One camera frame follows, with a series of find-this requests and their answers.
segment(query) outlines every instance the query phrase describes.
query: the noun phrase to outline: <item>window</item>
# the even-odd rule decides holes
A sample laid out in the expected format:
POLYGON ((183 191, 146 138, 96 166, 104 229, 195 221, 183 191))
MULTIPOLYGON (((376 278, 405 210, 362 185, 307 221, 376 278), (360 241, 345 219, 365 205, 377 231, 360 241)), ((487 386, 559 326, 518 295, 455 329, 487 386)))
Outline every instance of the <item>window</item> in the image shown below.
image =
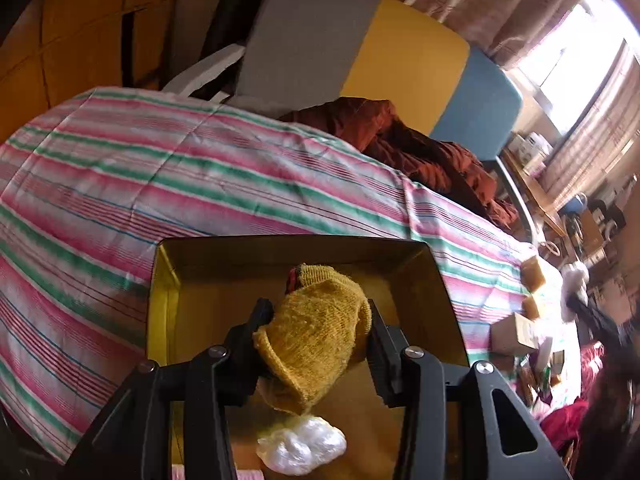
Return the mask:
POLYGON ((587 107, 620 49, 616 11, 602 0, 582 0, 518 64, 540 89, 536 99, 562 135, 587 107))

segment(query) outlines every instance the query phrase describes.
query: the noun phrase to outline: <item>blue cushion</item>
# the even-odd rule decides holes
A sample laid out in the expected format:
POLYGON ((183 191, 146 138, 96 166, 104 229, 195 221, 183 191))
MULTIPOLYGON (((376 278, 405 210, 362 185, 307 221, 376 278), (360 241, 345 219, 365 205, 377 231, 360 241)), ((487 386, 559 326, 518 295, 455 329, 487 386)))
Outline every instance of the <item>blue cushion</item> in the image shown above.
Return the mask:
POLYGON ((517 88, 472 46, 456 91, 430 137, 452 140, 480 160, 493 160, 509 139, 521 106, 517 88))

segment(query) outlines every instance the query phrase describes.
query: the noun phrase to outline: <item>plastic bag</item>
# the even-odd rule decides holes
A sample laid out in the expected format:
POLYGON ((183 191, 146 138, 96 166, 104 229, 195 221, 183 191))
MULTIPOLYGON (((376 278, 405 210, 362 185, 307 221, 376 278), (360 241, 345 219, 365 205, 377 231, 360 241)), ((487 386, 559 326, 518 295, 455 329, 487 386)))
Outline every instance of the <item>plastic bag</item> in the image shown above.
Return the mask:
POLYGON ((319 416, 300 416, 293 425, 258 439, 257 454, 269 469, 305 475, 347 449, 344 433, 319 416))
POLYGON ((589 283, 589 270, 582 262, 575 262, 562 266, 562 292, 560 297, 560 312, 562 320, 567 322, 575 321, 576 315, 566 306, 566 299, 571 294, 577 294, 578 298, 587 304, 587 283, 589 283))

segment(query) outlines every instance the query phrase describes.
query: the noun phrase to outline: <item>dark red cloth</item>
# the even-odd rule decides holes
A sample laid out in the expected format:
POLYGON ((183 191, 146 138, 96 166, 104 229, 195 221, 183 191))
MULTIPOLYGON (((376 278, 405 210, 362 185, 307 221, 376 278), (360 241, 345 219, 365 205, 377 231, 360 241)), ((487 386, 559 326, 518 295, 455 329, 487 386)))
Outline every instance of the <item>dark red cloth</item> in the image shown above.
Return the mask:
POLYGON ((412 130, 398 118, 391 101, 340 97, 280 120, 339 137, 501 229, 509 231, 518 219, 511 203, 495 199, 497 184, 473 153, 455 142, 439 142, 412 130))
POLYGON ((572 440, 578 440, 580 425, 588 409, 589 403, 578 399, 550 413, 540 422, 540 428, 557 452, 561 452, 572 440))
POLYGON ((582 399, 589 399, 591 387, 596 381, 599 371, 602 370, 604 352, 604 345, 599 341, 580 349, 580 371, 582 373, 580 397, 582 399))

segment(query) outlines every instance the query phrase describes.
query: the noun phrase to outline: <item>striped bedsheet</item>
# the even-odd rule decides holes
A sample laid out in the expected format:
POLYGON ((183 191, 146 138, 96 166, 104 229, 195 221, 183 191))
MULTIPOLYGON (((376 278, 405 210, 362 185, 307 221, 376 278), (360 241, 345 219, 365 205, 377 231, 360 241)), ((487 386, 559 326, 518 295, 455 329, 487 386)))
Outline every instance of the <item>striped bedsheet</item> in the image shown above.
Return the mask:
POLYGON ((60 462, 143 357, 165 237, 423 240, 472 361, 524 297, 525 244, 341 140, 224 105, 94 89, 15 132, 0 180, 0 399, 60 462))

